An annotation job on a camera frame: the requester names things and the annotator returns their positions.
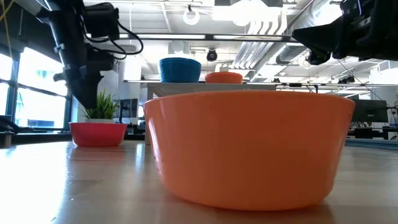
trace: bowl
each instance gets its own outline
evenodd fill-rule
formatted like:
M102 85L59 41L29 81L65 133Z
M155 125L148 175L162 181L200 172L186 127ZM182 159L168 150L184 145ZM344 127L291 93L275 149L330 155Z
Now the bowl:
M73 142L77 146L118 146L124 139L126 124L69 123Z
M242 84L243 76L234 72L213 72L207 74L206 83Z
M200 72L201 64L189 58L165 58L159 62L161 82L197 83Z
M219 91L145 103L159 177L174 195L235 210L320 203L355 103L286 91Z

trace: small orange bowl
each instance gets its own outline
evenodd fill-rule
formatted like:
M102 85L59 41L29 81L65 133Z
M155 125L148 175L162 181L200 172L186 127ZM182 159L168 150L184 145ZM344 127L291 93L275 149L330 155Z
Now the small orange bowl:
M218 91L158 98L144 110L167 190L204 205L271 211L330 193L354 107L327 94Z
M213 72L205 76L206 83L242 84L243 76L234 72Z
M77 146L118 146L124 139L126 124L69 123L73 142Z

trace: camera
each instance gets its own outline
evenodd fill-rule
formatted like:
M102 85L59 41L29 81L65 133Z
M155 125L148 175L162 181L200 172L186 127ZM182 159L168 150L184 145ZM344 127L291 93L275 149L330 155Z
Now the camera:
M210 49L209 52L207 53L207 61L208 62L214 62L217 60L217 53L215 49Z

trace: ceiling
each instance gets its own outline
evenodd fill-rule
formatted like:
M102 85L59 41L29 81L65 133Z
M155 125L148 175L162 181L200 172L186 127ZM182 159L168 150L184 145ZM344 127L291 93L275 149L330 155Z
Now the ceiling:
M100 0L85 0L86 5L103 2ZM179 34L247 34L249 25L241 27L235 25L232 21L215 21L211 14L214 10L214 0L204 0L202 2L155 2L152 0L108 0L114 7L119 8L119 21L122 25L131 29L135 33L179 33ZM295 17L305 7L310 0L296 0L297 6L287 10L287 22ZM195 9L200 11L200 19L195 25L188 25L183 20L183 13L187 4L191 3ZM139 55L142 61L142 75L147 80L159 79L157 67L158 61L168 57L171 41L144 41L144 50ZM223 42L223 41L188 41L184 40L186 46L185 53L202 64L202 76L204 79L206 73L214 72L219 63L230 64L241 48L242 42ZM132 40L120 40L120 44L135 45L137 42ZM218 60L216 62L207 62L206 55L208 49L216 49ZM263 78L259 74L252 82L269 82L273 77L280 78L282 82L332 82L336 83L340 76L343 76L346 68L353 69L356 76L361 81L369 80L369 68L377 65L381 61L358 62L357 58L347 58L342 60L342 66L337 60L330 60L328 63L320 66L309 67L304 58L286 67L281 73L271 74L271 77ZM244 76L249 70L234 70Z

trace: wooden table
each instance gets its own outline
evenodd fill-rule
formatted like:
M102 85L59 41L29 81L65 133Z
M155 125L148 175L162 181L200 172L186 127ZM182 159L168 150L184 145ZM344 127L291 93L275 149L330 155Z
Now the wooden table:
M182 201L161 186L144 142L0 149L0 223L398 223L398 152L346 147L324 203L240 212Z

